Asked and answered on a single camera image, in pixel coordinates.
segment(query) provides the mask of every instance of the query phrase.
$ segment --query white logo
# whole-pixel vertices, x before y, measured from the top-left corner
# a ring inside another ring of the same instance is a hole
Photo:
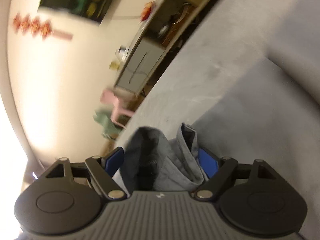
[[[156,195],[156,197],[161,199],[161,198],[165,197],[165,194],[163,194],[163,193],[161,192],[160,194]]]

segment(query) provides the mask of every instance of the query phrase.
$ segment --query bright light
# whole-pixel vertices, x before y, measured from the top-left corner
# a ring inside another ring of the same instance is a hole
[[[33,172],[32,173],[32,176],[35,178],[35,179],[38,179],[37,175]]]
[[[16,137],[0,95],[0,153],[1,173],[5,176],[1,180],[0,214],[1,239],[16,239],[21,231],[13,208],[21,192],[22,180],[27,166],[27,156]]]

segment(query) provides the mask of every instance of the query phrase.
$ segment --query gray sofa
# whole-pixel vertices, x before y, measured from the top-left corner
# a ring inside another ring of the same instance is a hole
[[[300,0],[265,59],[192,126],[199,144],[242,163],[264,159],[306,200],[300,231],[320,238],[320,0]]]

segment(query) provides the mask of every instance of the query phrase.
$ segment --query gray ribbed panel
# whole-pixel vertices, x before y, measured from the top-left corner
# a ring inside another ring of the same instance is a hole
[[[26,240],[253,240],[226,225],[210,203],[187,192],[134,192],[106,206],[87,228],[65,236],[35,236]],[[300,240],[296,234],[278,240]]]

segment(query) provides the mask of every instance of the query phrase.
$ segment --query red decoration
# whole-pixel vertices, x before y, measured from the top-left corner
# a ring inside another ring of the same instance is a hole
[[[72,40],[73,35],[70,33],[65,33],[59,30],[53,30],[50,20],[46,20],[44,24],[41,24],[40,18],[36,16],[32,21],[30,20],[30,15],[27,14],[23,19],[19,13],[15,16],[12,22],[12,27],[15,33],[18,33],[22,29],[23,35],[30,31],[32,36],[35,37],[37,34],[42,35],[42,39],[45,40],[49,36],[54,36],[56,38]]]

